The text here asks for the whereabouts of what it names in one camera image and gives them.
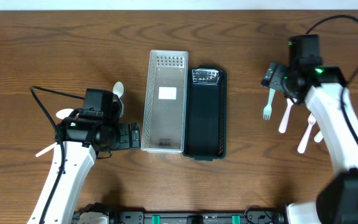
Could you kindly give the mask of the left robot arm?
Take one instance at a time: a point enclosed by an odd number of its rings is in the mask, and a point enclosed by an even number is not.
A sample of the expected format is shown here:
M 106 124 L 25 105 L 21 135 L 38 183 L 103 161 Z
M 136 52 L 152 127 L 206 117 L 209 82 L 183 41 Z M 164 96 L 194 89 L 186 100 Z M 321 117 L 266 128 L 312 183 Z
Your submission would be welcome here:
M 119 121 L 123 93 L 120 82 L 112 91 L 89 88 L 81 108 L 69 110 L 61 123 L 51 123 L 55 143 L 41 153 L 53 151 L 52 165 L 29 223 L 70 223 L 99 153 L 140 147 L 139 124 Z

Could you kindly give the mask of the white spoon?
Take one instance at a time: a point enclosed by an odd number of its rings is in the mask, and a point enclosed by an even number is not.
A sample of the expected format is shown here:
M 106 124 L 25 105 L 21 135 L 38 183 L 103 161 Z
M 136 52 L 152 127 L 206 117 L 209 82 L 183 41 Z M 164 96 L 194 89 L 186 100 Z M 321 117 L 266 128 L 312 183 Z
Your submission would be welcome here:
M 282 134 L 285 133 L 287 130 L 288 120 L 290 117 L 290 111 L 291 111 L 292 106 L 295 104 L 295 102 L 296 102 L 296 100 L 294 100 L 293 98 L 287 98 L 287 107 L 286 107 L 283 118 L 282 118 L 281 123 L 278 128 L 278 131 Z
M 112 92 L 114 95 L 117 96 L 117 98 L 113 99 L 113 102 L 120 102 L 121 103 L 121 113 L 120 117 L 123 117 L 124 115 L 124 103 L 121 101 L 121 97 L 124 94 L 124 85 L 122 82 L 116 82 L 113 86 Z

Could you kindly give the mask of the white fork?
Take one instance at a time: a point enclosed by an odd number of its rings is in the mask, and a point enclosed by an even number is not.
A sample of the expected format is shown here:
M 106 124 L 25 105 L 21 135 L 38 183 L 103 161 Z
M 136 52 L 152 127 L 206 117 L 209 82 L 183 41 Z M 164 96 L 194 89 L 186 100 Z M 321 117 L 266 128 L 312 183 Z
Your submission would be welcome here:
M 308 122 L 308 125 L 306 127 L 306 130 L 305 130 L 305 132 L 300 140 L 300 143 L 298 145 L 298 148 L 297 148 L 297 151 L 300 154 L 303 154 L 306 151 L 306 147 L 307 147 L 308 140 L 310 138 L 311 130 L 313 129 L 313 126 L 316 123 L 316 118 L 314 117 L 314 115 L 312 113 L 309 115 L 307 122 Z
M 318 131 L 317 134 L 314 136 L 315 142 L 321 142 L 323 140 L 323 134 L 321 131 Z

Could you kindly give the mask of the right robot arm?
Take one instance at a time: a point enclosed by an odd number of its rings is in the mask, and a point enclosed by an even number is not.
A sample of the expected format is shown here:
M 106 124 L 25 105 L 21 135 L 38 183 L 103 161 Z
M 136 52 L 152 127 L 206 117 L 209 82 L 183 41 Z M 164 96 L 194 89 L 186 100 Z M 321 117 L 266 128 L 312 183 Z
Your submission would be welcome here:
M 289 64 L 271 63 L 261 85 L 304 103 L 318 124 L 333 180 L 312 202 L 285 208 L 286 223 L 358 223 L 358 119 L 337 66 L 324 66 L 319 37 L 290 37 Z

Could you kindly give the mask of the white spoon diagonal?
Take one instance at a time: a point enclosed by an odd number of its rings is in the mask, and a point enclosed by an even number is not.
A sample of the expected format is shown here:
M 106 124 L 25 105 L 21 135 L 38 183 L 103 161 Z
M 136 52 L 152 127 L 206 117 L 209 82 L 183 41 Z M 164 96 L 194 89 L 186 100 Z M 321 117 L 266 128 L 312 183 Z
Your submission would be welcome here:
M 47 153 L 48 151 L 51 151 L 52 149 L 54 149 L 56 145 L 57 145 L 57 143 L 55 142 L 55 143 L 53 143 L 53 144 L 47 146 L 46 148 L 44 148 L 44 149 L 42 149 L 41 151 L 39 151 L 38 153 L 36 153 L 35 156 L 36 156 L 36 157 L 40 157 L 40 156 L 44 155 L 44 154 Z

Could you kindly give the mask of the pale blue plastic fork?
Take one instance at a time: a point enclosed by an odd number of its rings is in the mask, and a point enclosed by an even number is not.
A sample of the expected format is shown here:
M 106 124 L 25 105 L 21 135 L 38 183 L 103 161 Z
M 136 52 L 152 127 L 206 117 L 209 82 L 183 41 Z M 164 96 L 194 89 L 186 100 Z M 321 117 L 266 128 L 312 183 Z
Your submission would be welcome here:
M 263 111 L 263 119 L 264 120 L 269 120 L 270 117 L 271 117 L 271 114 L 272 114 L 272 102 L 273 102 L 273 98 L 274 98 L 274 95 L 275 95 L 275 90 L 270 88 L 269 89 L 269 93 L 268 93 L 268 102 L 264 108 L 264 111 Z

